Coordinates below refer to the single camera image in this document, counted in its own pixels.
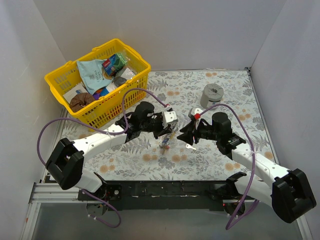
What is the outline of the floral table mat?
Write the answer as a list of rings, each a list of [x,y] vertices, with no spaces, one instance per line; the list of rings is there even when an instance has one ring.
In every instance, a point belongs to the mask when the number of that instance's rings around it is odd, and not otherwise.
[[[233,131],[242,138],[251,138],[254,149],[275,161],[264,119],[246,70],[153,71],[148,75],[145,97],[159,112],[163,104],[175,110],[180,127],[189,123],[188,112],[200,107],[203,89],[208,84],[223,88],[221,106],[228,114]],[[200,140],[189,149],[183,141],[172,137],[168,148],[152,133],[124,145],[112,147],[88,160],[84,169],[96,172],[105,180],[225,180],[237,172],[246,172],[241,164],[222,155],[213,141]]]

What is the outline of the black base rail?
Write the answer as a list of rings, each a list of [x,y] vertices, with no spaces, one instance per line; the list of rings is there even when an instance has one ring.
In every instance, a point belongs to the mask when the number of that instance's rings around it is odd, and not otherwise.
[[[118,211],[223,211],[225,203],[238,203],[242,196],[226,180],[107,181],[93,195]]]

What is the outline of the aluminium frame rail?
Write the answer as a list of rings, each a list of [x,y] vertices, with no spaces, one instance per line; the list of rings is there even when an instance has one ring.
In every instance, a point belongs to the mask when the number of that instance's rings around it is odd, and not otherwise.
[[[36,183],[31,203],[120,201],[124,198],[197,198],[233,200],[245,193],[245,177],[226,181],[107,181],[98,185],[78,184],[63,189],[57,183]]]

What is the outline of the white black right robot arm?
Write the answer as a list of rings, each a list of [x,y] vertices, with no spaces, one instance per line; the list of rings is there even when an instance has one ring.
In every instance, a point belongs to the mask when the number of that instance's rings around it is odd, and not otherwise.
[[[213,140],[222,155],[254,169],[254,176],[236,173],[226,182],[227,195],[237,199],[244,194],[247,186],[248,196],[269,205],[276,215],[286,223],[292,223],[317,205],[306,174],[300,170],[289,170],[259,153],[235,134],[231,121],[224,112],[215,112],[212,123],[201,117],[202,110],[193,108],[188,116],[190,123],[184,126],[177,139],[189,145],[200,139]]]

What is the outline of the yellow headed key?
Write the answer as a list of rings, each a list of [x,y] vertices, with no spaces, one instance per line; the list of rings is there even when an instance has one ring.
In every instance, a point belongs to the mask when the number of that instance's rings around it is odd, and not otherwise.
[[[171,139],[173,139],[174,138],[174,136],[175,136],[175,132],[173,132],[171,135],[170,135],[170,137],[169,137],[169,139],[171,140]]]

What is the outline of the blue green sponge pack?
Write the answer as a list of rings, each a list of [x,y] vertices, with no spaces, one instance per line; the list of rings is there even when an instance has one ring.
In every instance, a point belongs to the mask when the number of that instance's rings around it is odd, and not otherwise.
[[[121,53],[115,53],[102,63],[102,67],[108,76],[114,76],[127,64],[127,60]]]

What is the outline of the grey tape roll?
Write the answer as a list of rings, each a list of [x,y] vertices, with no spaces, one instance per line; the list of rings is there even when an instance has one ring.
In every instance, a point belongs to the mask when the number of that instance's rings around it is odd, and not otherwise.
[[[202,91],[200,105],[204,109],[208,109],[215,104],[219,104],[223,98],[223,95],[224,89],[220,85],[216,83],[209,83]]]

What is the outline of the brown round pastry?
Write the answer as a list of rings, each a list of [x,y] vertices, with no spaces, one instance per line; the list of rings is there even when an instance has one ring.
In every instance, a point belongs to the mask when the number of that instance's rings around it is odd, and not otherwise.
[[[71,99],[69,107],[73,112],[78,112],[79,110],[83,109],[84,107],[93,103],[94,101],[95,98],[90,93],[79,93]]]

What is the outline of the white card box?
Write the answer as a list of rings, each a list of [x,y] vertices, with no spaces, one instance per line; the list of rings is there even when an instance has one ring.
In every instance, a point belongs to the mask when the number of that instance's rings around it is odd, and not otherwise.
[[[82,83],[78,83],[76,86],[74,86],[72,89],[67,91],[63,97],[64,99],[70,103],[71,100],[78,94],[87,93],[86,88],[83,86]]]

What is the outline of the light blue chips bag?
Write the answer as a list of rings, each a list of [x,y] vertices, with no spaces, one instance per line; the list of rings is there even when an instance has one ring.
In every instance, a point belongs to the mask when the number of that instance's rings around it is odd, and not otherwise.
[[[112,77],[107,75],[102,63],[105,59],[91,61],[77,61],[77,68],[86,90],[93,95],[97,90],[107,87],[112,82]]]

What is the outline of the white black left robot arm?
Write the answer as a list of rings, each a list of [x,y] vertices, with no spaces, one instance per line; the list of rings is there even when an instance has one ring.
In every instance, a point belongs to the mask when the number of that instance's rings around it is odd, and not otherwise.
[[[176,112],[170,106],[158,113],[154,109],[151,103],[142,101],[133,112],[124,114],[105,130],[81,139],[61,139],[46,162],[46,169],[62,190],[76,187],[87,190],[95,200],[103,199],[107,193],[103,179],[84,170],[85,163],[110,148],[138,138],[142,132],[153,133],[155,139],[172,133],[178,121]]]

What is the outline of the silver loose key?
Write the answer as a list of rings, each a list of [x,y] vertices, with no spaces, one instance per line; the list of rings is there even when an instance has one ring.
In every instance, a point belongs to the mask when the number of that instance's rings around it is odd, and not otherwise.
[[[186,144],[186,146],[185,146],[187,149],[192,149],[192,150],[196,150],[196,148],[195,147],[193,147],[192,145],[190,145],[190,144]]]

